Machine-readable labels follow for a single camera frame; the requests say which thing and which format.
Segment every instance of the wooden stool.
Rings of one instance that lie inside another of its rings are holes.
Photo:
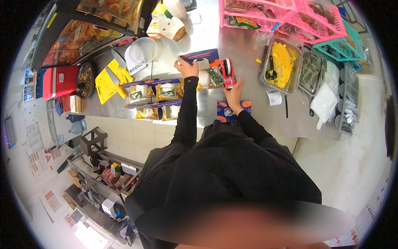
[[[93,152],[100,152],[108,148],[104,146],[104,141],[105,138],[108,137],[108,134],[100,132],[98,128],[98,126],[95,127],[85,135],[82,135],[80,138],[80,146],[82,148],[82,151],[88,156],[91,156]],[[86,139],[86,136],[89,134],[91,134],[91,140]],[[92,151],[93,146],[97,148],[96,151]]]

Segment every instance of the receipt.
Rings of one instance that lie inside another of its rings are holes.
[[[276,106],[282,103],[282,95],[278,90],[269,90],[267,91],[269,98],[269,106]]]

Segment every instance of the hand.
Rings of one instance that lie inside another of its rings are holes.
[[[243,111],[243,108],[240,106],[240,98],[242,97],[243,85],[245,85],[245,82],[240,77],[238,77],[235,86],[231,90],[227,90],[225,88],[222,89],[224,91],[229,107],[232,109],[232,111],[235,112],[236,115]]]
[[[184,76],[184,78],[188,78],[191,76],[199,76],[199,67],[198,67],[198,62],[194,61],[192,63],[193,65],[191,66],[191,64],[189,64],[188,62],[186,62],[185,60],[181,59],[180,56],[178,56],[178,61],[174,62],[174,67],[180,72],[182,73],[182,75]]]

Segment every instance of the spoon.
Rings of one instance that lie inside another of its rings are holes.
[[[265,74],[265,77],[269,80],[275,80],[277,77],[276,71],[273,69],[273,58],[272,55],[269,56],[269,67],[270,70],[268,70]]]

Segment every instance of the red tape dispenser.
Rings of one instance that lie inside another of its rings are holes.
[[[221,73],[224,76],[224,87],[225,89],[231,89],[236,84],[234,66],[232,65],[232,60],[230,58],[226,58],[220,61],[221,64]]]

